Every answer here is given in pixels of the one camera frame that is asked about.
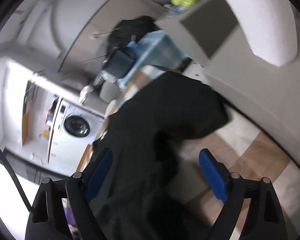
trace black backpack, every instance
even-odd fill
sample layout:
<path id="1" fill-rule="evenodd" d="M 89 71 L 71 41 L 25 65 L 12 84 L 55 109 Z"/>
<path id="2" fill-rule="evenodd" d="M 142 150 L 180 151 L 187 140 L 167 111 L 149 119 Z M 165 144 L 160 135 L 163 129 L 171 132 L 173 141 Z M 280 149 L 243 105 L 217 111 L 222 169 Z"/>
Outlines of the black backpack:
<path id="1" fill-rule="evenodd" d="M 158 27 L 150 16 L 122 20 L 109 36 L 107 52 L 109 53 L 113 48 L 127 45 L 131 41 L 132 35 L 135 35 L 134 41 L 138 42 L 144 35 L 156 30 Z"/>

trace black cloth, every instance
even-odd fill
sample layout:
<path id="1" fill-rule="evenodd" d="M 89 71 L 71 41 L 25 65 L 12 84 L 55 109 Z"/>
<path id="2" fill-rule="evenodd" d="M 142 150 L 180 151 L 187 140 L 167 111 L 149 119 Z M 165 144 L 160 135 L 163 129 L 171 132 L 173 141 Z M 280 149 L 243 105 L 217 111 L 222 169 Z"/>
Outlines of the black cloth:
<path id="1" fill-rule="evenodd" d="M 112 30 L 108 38 L 108 53 L 118 46 L 126 46 L 131 41 L 131 36 L 135 35 L 135 42 L 138 42 L 149 32 L 158 30 L 154 24 L 154 19 L 150 16 L 140 16 L 133 20 L 122 20 Z"/>
<path id="2" fill-rule="evenodd" d="M 165 186 L 178 171 L 170 139 L 206 136 L 228 122 L 209 86 L 167 72 L 109 116 L 106 136 L 113 165 L 90 207 L 108 240 L 204 240 L 209 227 L 169 197 Z"/>

